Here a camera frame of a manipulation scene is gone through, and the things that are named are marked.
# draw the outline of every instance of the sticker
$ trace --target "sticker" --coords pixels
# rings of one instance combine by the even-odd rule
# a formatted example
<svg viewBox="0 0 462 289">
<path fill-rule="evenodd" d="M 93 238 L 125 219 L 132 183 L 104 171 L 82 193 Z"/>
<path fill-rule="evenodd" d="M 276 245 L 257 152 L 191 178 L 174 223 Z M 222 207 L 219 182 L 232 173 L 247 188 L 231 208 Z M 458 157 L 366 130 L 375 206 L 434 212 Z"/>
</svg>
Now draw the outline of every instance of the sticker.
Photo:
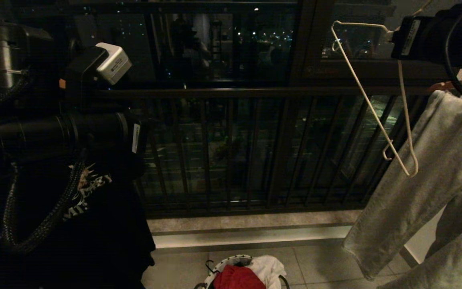
<svg viewBox="0 0 462 289">
<path fill-rule="evenodd" d="M 133 144 L 132 152 L 136 153 L 136 148 L 138 148 L 138 136 L 140 135 L 140 125 L 135 123 L 133 126 Z"/>
<path fill-rule="evenodd" d="M 411 47 L 413 47 L 413 42 L 416 38 L 416 33 L 418 32 L 418 28 L 420 28 L 421 20 L 414 20 L 411 24 L 411 29 L 407 35 L 407 39 L 405 40 L 404 47 L 402 48 L 402 56 L 408 56 L 411 52 Z"/>
</svg>

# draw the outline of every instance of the black t-shirt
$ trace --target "black t-shirt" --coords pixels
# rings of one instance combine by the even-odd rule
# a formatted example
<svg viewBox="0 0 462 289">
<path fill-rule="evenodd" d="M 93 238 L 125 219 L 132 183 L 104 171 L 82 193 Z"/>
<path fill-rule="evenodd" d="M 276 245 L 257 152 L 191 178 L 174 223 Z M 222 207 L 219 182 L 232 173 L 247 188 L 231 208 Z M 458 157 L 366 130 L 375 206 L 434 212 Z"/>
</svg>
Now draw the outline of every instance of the black t-shirt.
<svg viewBox="0 0 462 289">
<path fill-rule="evenodd" d="M 70 161 L 49 159 L 21 169 L 19 240 L 50 212 L 68 182 Z M 36 249 L 7 254 L 0 245 L 0 288 L 141 288 L 155 249 L 132 180 L 143 163 L 132 153 L 89 152 L 77 195 L 63 220 Z M 0 185 L 0 230 L 8 187 Z"/>
</svg>

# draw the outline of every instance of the metal railing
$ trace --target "metal railing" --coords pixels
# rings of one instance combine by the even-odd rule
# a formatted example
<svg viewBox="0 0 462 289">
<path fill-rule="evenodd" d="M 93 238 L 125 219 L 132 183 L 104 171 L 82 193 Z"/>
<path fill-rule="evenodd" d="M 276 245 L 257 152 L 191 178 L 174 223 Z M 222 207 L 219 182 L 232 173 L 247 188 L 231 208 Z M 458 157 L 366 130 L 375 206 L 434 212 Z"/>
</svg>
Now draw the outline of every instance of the metal railing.
<svg viewBox="0 0 462 289">
<path fill-rule="evenodd" d="M 149 218 L 361 209 L 389 162 L 366 102 L 312 89 L 121 90 L 156 121 L 143 176 Z M 401 99 L 371 96 L 399 148 Z M 409 97 L 412 125 L 425 97 Z"/>
</svg>

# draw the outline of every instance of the white laundry basket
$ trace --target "white laundry basket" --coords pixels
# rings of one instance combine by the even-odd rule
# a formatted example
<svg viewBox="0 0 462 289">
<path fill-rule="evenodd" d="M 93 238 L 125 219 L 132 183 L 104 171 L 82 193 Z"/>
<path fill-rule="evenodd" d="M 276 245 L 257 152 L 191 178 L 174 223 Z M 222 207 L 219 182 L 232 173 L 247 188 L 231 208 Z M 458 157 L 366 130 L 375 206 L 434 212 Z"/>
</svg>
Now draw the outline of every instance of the white laundry basket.
<svg viewBox="0 0 462 289">
<path fill-rule="evenodd" d="M 204 280 L 204 283 L 197 284 L 194 289 L 213 289 L 213 280 L 215 280 L 218 273 L 224 271 L 224 267 L 226 267 L 226 265 L 245 267 L 249 265 L 252 260 L 253 258 L 249 255 L 230 256 L 229 258 L 225 258 L 220 263 L 218 263 L 213 270 L 211 270 L 211 268 L 208 266 L 208 263 L 213 263 L 213 261 L 208 260 L 206 261 L 206 267 L 210 273 L 208 274 L 206 280 Z M 279 278 L 284 282 L 286 289 L 290 289 L 290 285 L 288 285 L 286 278 L 281 275 L 279 275 Z"/>
</svg>

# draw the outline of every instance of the gray sweatpants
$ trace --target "gray sweatpants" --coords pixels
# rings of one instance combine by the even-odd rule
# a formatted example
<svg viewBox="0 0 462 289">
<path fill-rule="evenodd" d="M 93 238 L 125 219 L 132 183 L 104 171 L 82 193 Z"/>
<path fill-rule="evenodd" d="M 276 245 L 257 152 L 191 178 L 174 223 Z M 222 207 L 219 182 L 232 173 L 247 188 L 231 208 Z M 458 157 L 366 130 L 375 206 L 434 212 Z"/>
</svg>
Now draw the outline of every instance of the gray sweatpants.
<svg viewBox="0 0 462 289">
<path fill-rule="evenodd" d="M 419 173 L 392 161 L 343 242 L 369 280 L 462 190 L 462 99 L 434 92 L 412 135 Z M 407 143 L 399 155 L 413 172 Z"/>
</svg>

